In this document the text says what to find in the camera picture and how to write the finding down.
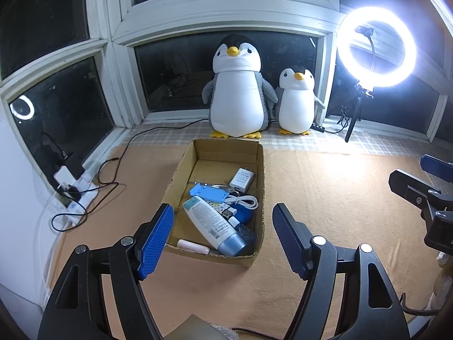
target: electrical outlet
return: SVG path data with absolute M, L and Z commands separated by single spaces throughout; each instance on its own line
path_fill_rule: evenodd
M 89 183 L 89 189 L 96 188 L 96 184 Z M 88 210 L 88 206 L 92 200 L 97 196 L 98 189 L 85 192 L 82 194 L 82 197 L 79 200 L 79 203 Z M 85 213 L 85 210 L 76 202 L 71 202 L 67 207 L 65 213 L 77 213 L 82 215 Z M 82 216 L 67 216 L 67 219 L 72 222 L 72 225 L 77 225 L 81 220 Z

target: penguin beak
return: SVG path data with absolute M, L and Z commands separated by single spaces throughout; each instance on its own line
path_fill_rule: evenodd
M 227 51 L 226 53 L 228 54 L 228 56 L 238 56 L 239 55 L 239 49 L 237 47 L 234 47 L 234 46 L 231 46 Z
M 304 80 L 304 75 L 302 73 L 294 73 L 294 78 L 297 80 Z

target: usb cable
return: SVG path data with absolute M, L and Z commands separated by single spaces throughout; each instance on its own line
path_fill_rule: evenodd
M 240 204 L 244 206 L 246 209 L 257 209 L 258 208 L 258 200 L 253 195 L 244 195 L 242 197 L 236 197 L 234 195 L 229 195 L 225 198 L 224 203 L 227 204 Z

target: small penguin plush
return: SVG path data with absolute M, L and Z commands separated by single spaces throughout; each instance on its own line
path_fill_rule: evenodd
M 266 102 L 277 103 L 272 86 L 260 74 L 261 58 L 251 40 L 230 34 L 212 60 L 214 79 L 202 91 L 205 104 L 212 96 L 209 124 L 213 138 L 261 138 L 269 124 Z
M 310 70 L 297 66 L 285 69 L 280 74 L 279 87 L 276 88 L 278 104 L 275 109 L 280 134 L 308 135 L 313 123 L 314 105 L 318 102 L 326 106 L 315 96 L 314 78 Z

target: lotion bottle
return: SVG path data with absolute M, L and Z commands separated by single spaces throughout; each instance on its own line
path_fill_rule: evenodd
M 200 197 L 190 198 L 183 207 L 200 233 L 221 254 L 235 257 L 247 247 L 244 238 Z

